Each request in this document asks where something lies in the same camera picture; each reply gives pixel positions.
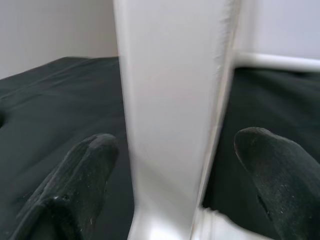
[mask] white horizontal bar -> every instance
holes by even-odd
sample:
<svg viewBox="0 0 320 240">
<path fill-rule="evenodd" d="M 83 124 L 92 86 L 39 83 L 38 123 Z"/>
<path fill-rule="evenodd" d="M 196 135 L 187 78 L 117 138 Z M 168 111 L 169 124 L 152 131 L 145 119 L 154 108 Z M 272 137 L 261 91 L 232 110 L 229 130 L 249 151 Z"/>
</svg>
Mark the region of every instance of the white horizontal bar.
<svg viewBox="0 0 320 240">
<path fill-rule="evenodd" d="M 266 68 L 296 72 L 320 72 L 320 60 L 299 57 L 239 52 L 235 55 L 234 66 Z"/>
</svg>

